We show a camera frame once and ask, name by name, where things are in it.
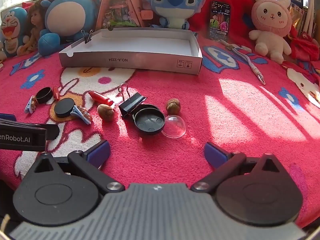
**red crayon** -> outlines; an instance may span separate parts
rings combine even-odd
[[[104,104],[104,105],[108,105],[108,106],[112,106],[112,104],[113,104],[113,101],[110,98],[108,98],[108,97],[106,97],[96,91],[89,91],[89,95],[91,96],[91,98],[94,101],[97,101],[100,104]]]
[[[58,90],[56,87],[54,87],[54,88],[52,89],[52,93],[53,93],[54,99],[57,100],[57,101],[59,101],[59,100],[60,100],[59,90]]]

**white box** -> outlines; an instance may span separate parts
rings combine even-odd
[[[101,29],[59,52],[63,67],[118,67],[198,75],[202,53],[192,31],[165,28]]]

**smartphone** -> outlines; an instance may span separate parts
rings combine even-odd
[[[213,1],[210,11],[209,39],[227,41],[229,20],[230,5]]]

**stitch plush toy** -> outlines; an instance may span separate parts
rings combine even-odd
[[[270,59],[281,64],[282,53],[291,54],[289,44],[283,39],[291,29],[292,20],[288,7],[291,0],[256,0],[251,18],[258,30],[249,32],[249,38],[256,40],[255,51],[269,55]]]
[[[152,27],[189,29],[188,18],[201,11],[205,0],[142,0],[151,6],[151,9],[160,18],[160,26]]]
[[[21,7],[11,9],[4,16],[0,29],[0,60],[16,56],[18,47],[29,41],[24,35],[26,21],[27,11]]]
[[[93,28],[98,16],[100,0],[43,0],[48,7],[44,17],[46,29],[40,32],[38,51],[47,56],[60,48],[60,38],[77,41],[83,37],[81,31]]]

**red mouth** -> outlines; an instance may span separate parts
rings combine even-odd
[[[5,36],[7,36],[7,34],[9,34],[10,32],[13,33],[15,30],[16,26],[8,26],[2,29],[3,33]]]

